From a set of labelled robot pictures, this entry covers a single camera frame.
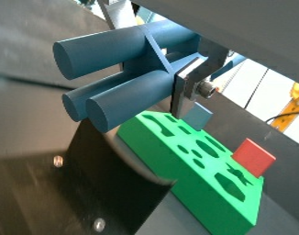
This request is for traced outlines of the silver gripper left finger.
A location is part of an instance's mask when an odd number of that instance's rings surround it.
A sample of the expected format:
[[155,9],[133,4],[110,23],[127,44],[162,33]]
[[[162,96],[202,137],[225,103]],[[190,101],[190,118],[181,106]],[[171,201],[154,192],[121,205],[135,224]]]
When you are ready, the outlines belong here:
[[137,17],[130,0],[98,0],[98,4],[111,29],[137,26]]

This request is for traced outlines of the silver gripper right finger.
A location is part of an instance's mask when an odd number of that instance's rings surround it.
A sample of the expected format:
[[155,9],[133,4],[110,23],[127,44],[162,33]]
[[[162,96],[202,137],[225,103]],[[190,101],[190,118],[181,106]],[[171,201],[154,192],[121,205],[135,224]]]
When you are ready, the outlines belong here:
[[201,39],[197,56],[174,76],[171,113],[181,119],[194,107],[197,96],[210,98],[217,88],[206,78],[225,65],[229,49],[210,39]]

